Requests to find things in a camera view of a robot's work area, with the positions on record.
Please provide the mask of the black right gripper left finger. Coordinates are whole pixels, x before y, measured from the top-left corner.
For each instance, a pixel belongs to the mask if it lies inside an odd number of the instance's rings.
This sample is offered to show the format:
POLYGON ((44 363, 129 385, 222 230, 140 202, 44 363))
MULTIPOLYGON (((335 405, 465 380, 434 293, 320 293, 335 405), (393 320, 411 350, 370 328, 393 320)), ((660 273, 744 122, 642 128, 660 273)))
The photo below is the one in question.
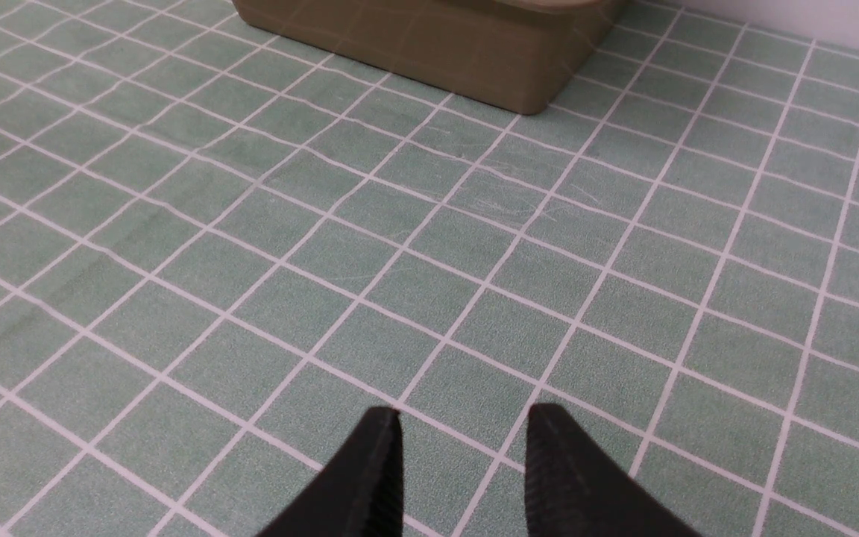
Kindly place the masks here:
POLYGON ((332 459, 259 536, 401 536, 400 414, 374 406, 332 459))

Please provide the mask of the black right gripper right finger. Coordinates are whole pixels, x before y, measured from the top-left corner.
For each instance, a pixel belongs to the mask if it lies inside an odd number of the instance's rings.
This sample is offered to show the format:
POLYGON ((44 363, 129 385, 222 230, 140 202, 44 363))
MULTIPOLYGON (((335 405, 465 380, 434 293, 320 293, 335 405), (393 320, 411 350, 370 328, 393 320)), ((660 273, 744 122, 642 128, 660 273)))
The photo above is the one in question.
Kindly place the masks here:
POLYGON ((525 513, 529 536, 698 535, 556 403, 528 411, 525 513))

